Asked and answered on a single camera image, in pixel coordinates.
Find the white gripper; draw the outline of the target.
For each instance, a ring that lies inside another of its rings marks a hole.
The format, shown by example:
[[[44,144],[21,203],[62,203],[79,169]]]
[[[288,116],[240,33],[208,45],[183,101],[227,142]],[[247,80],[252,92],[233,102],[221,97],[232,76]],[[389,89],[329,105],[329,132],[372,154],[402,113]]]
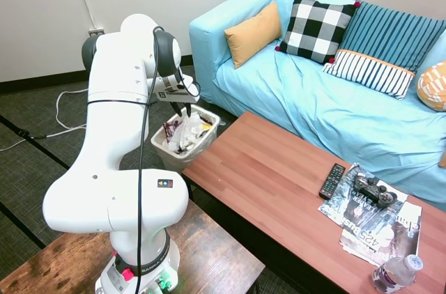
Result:
[[[170,102],[171,107],[182,116],[178,103],[184,103],[187,115],[192,113],[191,104],[199,101],[199,89],[191,76],[182,76],[177,81],[176,76],[156,77],[155,94],[158,100]]]

